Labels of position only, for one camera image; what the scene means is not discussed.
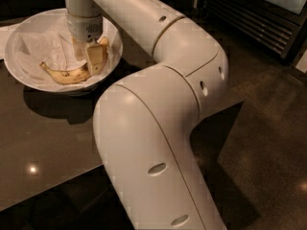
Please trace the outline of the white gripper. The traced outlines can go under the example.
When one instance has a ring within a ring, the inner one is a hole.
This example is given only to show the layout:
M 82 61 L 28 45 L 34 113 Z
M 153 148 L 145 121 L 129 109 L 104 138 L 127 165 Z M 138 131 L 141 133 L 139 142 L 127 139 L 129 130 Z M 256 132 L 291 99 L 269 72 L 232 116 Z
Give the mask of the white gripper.
M 103 18 L 81 17 L 66 13 L 68 30 L 72 35 L 72 44 L 77 61 L 84 60 L 84 42 L 98 39 L 103 33 Z M 106 66 L 107 46 L 95 41 L 85 46 L 85 59 L 91 76 L 97 76 Z

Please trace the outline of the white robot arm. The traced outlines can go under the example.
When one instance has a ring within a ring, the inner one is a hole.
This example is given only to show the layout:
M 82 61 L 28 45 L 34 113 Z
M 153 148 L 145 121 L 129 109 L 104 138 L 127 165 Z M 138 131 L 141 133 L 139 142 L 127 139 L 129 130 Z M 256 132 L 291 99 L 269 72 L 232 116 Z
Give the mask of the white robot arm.
M 227 230 L 191 149 L 191 132 L 228 84 L 221 45 L 159 0 L 65 0 L 74 38 L 104 11 L 154 64 L 112 84 L 93 131 L 106 173 L 135 230 Z

